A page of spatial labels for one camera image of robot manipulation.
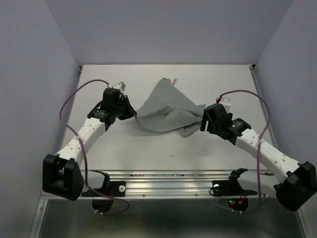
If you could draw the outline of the grey cloth napkin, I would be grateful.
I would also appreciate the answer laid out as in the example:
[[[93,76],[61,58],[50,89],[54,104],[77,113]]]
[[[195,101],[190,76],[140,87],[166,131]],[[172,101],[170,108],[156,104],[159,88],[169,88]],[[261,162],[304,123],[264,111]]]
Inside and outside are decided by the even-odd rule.
[[[177,130],[182,137],[189,137],[200,129],[205,108],[205,104],[193,103],[170,79],[162,78],[137,110],[135,121],[152,132]]]

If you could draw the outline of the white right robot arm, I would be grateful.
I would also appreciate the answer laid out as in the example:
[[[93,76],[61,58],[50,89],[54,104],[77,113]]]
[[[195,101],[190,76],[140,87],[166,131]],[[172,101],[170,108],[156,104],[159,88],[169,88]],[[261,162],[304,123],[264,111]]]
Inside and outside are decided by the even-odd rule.
[[[295,212],[317,192],[317,171],[313,164],[300,163],[260,139],[242,119],[233,119],[229,106],[216,103],[203,112],[201,131],[229,141],[263,164],[268,173],[245,168],[232,171],[226,180],[212,181],[215,197],[264,194],[277,198],[286,209]]]

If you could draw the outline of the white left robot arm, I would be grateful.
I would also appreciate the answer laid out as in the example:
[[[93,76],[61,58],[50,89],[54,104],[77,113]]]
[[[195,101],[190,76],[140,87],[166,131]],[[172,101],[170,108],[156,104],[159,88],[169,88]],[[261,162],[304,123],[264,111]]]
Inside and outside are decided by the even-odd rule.
[[[110,193],[109,175],[100,171],[82,172],[87,154],[94,143],[114,124],[116,119],[134,117],[125,84],[119,82],[103,92],[102,100],[88,113],[80,130],[55,155],[43,160],[43,191],[74,201],[92,186],[98,195]]]

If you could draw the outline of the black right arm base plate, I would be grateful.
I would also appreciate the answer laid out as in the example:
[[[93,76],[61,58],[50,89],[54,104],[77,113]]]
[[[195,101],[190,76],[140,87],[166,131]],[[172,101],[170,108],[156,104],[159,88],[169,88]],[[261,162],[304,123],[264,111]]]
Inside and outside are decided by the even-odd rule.
[[[232,171],[227,180],[213,180],[210,194],[215,197],[222,196],[240,196],[240,195],[257,195],[258,193],[253,190],[245,190],[238,183],[238,178],[245,175],[247,169],[240,168]]]

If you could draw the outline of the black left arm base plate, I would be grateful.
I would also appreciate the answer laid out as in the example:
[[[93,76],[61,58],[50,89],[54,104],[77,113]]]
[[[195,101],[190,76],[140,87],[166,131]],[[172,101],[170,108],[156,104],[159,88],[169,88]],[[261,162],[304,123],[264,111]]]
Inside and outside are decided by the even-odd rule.
[[[108,173],[101,171],[88,171],[88,183],[93,190],[111,197],[124,197],[126,181],[112,180]]]

